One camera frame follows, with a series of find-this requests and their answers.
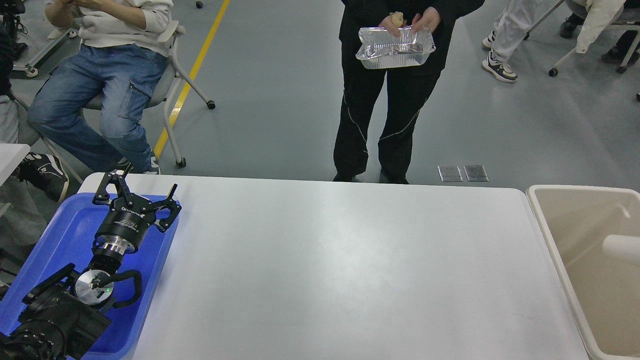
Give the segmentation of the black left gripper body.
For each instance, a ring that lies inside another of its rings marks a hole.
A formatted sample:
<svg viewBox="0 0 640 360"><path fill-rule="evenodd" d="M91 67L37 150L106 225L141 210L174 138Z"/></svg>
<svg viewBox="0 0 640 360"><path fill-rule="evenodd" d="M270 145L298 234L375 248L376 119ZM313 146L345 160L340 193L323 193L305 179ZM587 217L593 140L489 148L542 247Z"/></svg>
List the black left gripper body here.
<svg viewBox="0 0 640 360"><path fill-rule="evenodd" d="M134 196L131 200L117 197L108 200L105 196L95 196L94 205L108 205L109 211L94 235L95 249L110 249L121 255L136 253L152 224L164 233L168 223L157 222L157 211L169 207L169 200L151 202L148 198Z"/></svg>

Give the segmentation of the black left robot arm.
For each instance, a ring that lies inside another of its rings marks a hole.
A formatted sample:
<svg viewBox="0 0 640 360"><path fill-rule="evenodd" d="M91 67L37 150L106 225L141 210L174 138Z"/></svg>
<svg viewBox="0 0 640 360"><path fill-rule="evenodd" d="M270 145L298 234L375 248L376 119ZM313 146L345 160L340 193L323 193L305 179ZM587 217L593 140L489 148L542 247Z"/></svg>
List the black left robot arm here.
<svg viewBox="0 0 640 360"><path fill-rule="evenodd" d="M3 360L118 360L141 332L178 226L166 198L105 174L68 198L1 301Z"/></svg>

